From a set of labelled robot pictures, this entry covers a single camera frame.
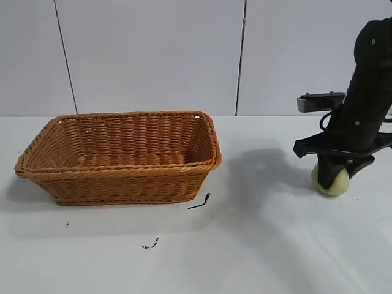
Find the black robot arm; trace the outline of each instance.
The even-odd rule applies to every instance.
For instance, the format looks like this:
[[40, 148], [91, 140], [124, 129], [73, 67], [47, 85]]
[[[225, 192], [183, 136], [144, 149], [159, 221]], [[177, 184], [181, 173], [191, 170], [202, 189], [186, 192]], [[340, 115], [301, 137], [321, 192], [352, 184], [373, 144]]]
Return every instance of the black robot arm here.
[[[297, 140], [298, 157], [318, 155], [318, 182], [328, 190], [346, 169], [349, 178], [374, 161], [372, 154], [392, 145], [379, 129], [392, 105], [392, 20], [370, 21], [357, 37], [356, 68], [346, 93], [302, 95], [301, 112], [330, 112], [323, 132]], [[330, 116], [325, 127], [324, 122]]]

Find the woven basket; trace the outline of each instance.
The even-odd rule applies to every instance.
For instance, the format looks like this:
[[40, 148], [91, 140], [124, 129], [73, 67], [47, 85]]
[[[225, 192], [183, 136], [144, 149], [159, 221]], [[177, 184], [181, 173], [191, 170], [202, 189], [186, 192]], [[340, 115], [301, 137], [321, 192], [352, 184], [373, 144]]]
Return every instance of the woven basket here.
[[60, 205], [175, 203], [193, 199], [221, 160], [204, 113], [95, 113], [50, 121], [15, 173]]

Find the white tabletop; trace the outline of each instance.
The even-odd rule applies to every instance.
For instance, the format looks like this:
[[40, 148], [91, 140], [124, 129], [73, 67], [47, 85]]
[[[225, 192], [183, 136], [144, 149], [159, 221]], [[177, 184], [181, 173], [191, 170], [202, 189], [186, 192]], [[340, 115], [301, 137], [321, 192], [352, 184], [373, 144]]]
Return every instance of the white tabletop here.
[[327, 200], [292, 152], [318, 117], [215, 118], [194, 201], [66, 207], [13, 174], [49, 119], [0, 118], [0, 293], [391, 293], [392, 150]]

